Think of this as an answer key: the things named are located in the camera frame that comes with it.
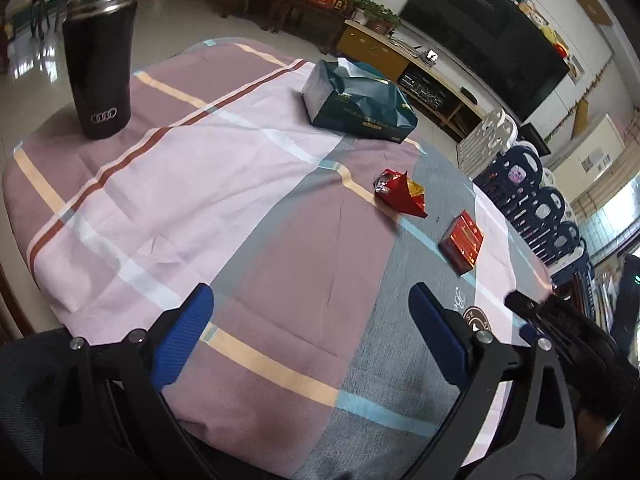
tablecloth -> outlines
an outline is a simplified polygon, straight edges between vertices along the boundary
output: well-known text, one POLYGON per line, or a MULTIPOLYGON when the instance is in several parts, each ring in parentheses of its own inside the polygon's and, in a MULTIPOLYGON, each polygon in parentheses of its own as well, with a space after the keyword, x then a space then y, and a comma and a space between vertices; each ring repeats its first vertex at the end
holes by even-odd
MULTIPOLYGON (((216 306, 178 381, 184 427, 286 478, 397 479, 455 402, 407 308, 425 282, 444 307, 479 307, 522 344, 502 300, 548 273, 472 182, 412 134, 395 144, 312 127, 313 67, 241 38, 209 40, 135 72, 132 117, 85 139, 72 107, 7 163, 20 252, 60 321, 120 340, 210 283, 216 306), (377 201, 385 168, 426 188, 427 218, 377 201), (436 244, 455 216, 484 232, 458 276, 436 244)), ((508 386, 467 461, 482 456, 508 386)))

television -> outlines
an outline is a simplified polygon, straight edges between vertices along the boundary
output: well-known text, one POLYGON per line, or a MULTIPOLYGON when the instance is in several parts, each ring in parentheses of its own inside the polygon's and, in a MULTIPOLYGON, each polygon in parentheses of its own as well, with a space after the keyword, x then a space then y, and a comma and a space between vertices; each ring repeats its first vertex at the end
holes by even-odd
POLYGON ((568 72, 511 0, 408 0, 400 17, 474 72, 521 123, 568 72))

wall decoration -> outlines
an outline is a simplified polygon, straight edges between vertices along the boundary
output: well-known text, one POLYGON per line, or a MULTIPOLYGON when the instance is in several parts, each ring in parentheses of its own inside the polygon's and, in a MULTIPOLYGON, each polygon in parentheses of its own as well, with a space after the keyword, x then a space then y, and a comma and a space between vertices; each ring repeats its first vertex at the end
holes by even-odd
POLYGON ((547 41, 554 46, 558 54, 564 59, 564 62, 567 63, 570 72, 573 71, 573 74, 579 77, 579 70, 571 63, 571 49, 566 44, 566 41, 562 39, 562 36, 549 25, 548 19, 539 12, 536 8, 536 3, 533 0, 511 1, 517 5, 520 12, 527 16, 536 27, 540 29, 540 32, 545 35, 547 41))
POLYGON ((580 61, 578 61, 575 56, 570 56, 570 59, 566 63, 569 66, 569 77, 571 78, 571 81, 576 84, 584 75, 584 69, 580 64, 580 61))
POLYGON ((599 0, 578 0, 578 3, 596 25, 607 25, 608 27, 613 25, 611 18, 599 0))
POLYGON ((558 123, 558 126, 556 126, 553 130, 551 130, 551 133, 548 134, 548 136, 545 137, 545 143, 548 144, 549 141, 551 139, 553 139, 554 135, 558 132, 558 130, 560 129, 560 127, 569 120, 569 117, 571 117, 577 107, 578 107, 578 103, 580 101, 582 101, 583 99, 586 99, 587 96, 593 92, 593 89, 596 88, 596 86, 598 86, 600 84, 600 81, 602 79, 602 76, 605 73, 605 70, 607 68, 609 68, 609 65, 613 62, 613 57, 610 57, 609 60, 605 63, 605 65, 602 67, 602 69, 596 74, 596 77, 593 79, 593 81, 591 82, 591 84, 589 85, 589 87, 584 91, 584 94, 582 94, 582 97, 580 97, 580 99, 578 99, 575 103, 575 105, 573 105, 571 108, 569 108, 567 110, 566 115, 564 116, 564 118, 562 118, 562 121, 560 121, 558 123))

black insulated cup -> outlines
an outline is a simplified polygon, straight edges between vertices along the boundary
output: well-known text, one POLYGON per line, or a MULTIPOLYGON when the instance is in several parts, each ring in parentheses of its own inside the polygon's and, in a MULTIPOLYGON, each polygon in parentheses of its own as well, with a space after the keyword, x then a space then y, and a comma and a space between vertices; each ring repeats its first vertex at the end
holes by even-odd
POLYGON ((66 66, 82 131, 105 139, 131 117, 135 0, 70 0, 62 24, 66 66))

potted plant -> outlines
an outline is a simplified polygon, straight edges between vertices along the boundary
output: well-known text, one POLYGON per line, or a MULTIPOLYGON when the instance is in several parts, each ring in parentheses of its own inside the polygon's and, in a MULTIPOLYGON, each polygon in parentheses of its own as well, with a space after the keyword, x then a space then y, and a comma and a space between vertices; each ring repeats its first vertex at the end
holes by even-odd
POLYGON ((400 18, 391 9, 372 0, 354 0, 353 5, 364 12, 366 27, 378 34, 387 34, 400 23, 400 18))

